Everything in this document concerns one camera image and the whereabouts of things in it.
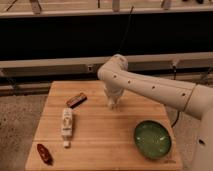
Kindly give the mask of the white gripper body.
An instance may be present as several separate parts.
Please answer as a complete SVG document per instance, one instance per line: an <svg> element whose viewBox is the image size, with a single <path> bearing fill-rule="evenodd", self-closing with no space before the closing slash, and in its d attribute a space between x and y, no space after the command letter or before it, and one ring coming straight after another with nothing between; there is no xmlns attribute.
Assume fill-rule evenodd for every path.
<svg viewBox="0 0 213 171"><path fill-rule="evenodd" d="M104 92L107 96L109 104L116 104L119 98L123 95L124 90L122 88L104 86Z"/></svg>

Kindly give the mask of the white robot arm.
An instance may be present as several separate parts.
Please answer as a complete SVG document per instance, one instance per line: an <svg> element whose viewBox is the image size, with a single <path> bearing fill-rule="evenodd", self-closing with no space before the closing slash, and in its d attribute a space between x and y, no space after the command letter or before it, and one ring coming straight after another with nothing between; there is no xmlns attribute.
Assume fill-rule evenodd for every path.
<svg viewBox="0 0 213 171"><path fill-rule="evenodd" d="M98 70L108 106L113 109L124 90L183 111L201 120L190 171L213 171L213 88L185 81L128 72L127 59L116 54Z"/></svg>

